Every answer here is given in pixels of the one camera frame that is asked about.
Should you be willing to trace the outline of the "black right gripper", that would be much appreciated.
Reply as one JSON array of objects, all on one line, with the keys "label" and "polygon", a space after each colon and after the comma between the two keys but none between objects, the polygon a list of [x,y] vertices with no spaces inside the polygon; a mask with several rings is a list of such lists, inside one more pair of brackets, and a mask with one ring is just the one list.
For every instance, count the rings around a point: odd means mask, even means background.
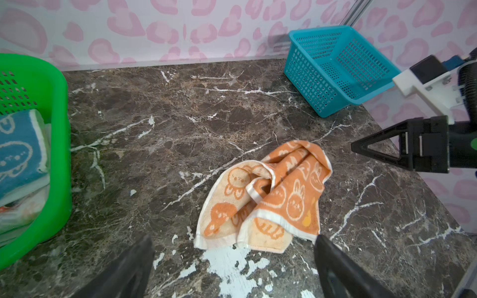
[{"label": "black right gripper", "polygon": [[405,120],[351,144],[354,153],[406,170],[448,173],[477,167],[477,125],[448,117]]}]

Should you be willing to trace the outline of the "orange patterned towel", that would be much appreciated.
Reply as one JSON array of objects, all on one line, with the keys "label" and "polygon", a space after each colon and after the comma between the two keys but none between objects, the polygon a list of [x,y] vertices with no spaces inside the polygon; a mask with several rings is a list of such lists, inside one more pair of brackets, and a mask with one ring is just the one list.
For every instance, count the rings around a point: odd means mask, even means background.
[{"label": "orange patterned towel", "polygon": [[325,151],[304,140],[289,141],[262,160],[231,166],[207,195],[195,248],[237,245],[283,253],[295,237],[315,242],[319,199],[332,173]]}]

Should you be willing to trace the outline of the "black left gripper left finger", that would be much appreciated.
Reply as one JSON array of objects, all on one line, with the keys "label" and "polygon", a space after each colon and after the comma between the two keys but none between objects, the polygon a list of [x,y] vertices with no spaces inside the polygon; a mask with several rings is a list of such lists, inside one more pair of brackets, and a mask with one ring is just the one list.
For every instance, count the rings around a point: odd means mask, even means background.
[{"label": "black left gripper left finger", "polygon": [[149,281],[155,250],[149,235],[122,252],[74,298],[142,298]]}]

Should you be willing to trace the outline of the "pastel striped animal towel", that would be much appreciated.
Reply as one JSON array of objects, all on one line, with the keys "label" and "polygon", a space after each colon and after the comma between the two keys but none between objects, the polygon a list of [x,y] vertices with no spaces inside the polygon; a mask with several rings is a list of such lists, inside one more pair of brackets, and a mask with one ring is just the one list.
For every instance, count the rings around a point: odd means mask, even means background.
[{"label": "pastel striped animal towel", "polygon": [[21,236],[41,213],[48,200],[50,185],[42,187],[11,207],[1,208],[1,247]]}]

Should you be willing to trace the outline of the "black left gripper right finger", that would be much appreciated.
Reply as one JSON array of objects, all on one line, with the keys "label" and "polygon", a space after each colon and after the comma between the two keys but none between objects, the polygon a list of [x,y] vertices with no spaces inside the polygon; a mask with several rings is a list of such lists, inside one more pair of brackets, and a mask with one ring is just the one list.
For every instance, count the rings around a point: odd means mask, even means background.
[{"label": "black left gripper right finger", "polygon": [[326,298],[393,298],[395,295],[370,276],[326,236],[318,235],[314,259]]}]

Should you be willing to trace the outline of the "blue patterned towel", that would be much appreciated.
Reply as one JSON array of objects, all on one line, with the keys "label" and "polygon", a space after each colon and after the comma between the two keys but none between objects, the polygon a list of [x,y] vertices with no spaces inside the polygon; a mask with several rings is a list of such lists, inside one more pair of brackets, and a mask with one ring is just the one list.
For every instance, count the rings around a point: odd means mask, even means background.
[{"label": "blue patterned towel", "polygon": [[50,183],[50,141],[36,109],[1,117],[1,205]]}]

